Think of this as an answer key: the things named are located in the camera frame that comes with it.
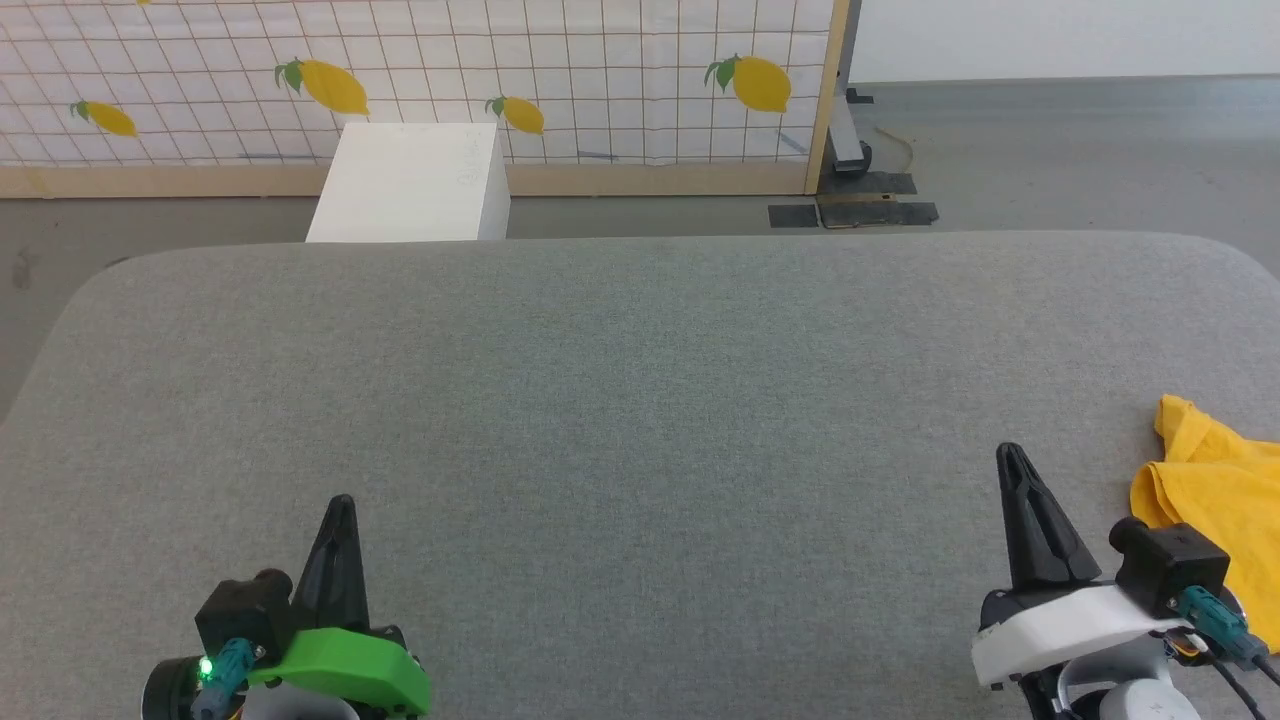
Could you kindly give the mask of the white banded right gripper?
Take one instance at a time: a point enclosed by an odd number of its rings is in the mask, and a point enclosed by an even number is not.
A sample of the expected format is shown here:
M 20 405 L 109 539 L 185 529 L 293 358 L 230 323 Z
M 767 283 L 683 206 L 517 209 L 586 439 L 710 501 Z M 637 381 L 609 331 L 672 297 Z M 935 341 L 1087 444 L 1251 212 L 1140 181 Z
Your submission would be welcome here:
M 1023 447 L 996 450 L 1012 591 L 1088 585 L 1101 569 Z M 1069 685 L 1151 679 L 1172 683 L 1164 634 L 1179 618 L 1157 618 L 1112 584 L 1061 596 L 991 591 L 982 601 L 972 665 L 982 685 L 1060 666 Z

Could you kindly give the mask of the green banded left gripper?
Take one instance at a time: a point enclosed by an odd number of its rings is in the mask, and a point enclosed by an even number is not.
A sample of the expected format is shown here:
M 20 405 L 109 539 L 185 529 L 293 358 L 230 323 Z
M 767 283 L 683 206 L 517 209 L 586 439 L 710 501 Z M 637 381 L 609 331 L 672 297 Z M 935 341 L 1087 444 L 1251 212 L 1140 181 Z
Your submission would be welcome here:
M 371 625 L 358 519 L 349 495 L 329 500 L 291 610 L 302 632 L 278 665 L 250 671 L 250 687 L 292 685 L 390 717 L 429 714 L 431 683 L 415 656 L 393 639 L 361 634 Z

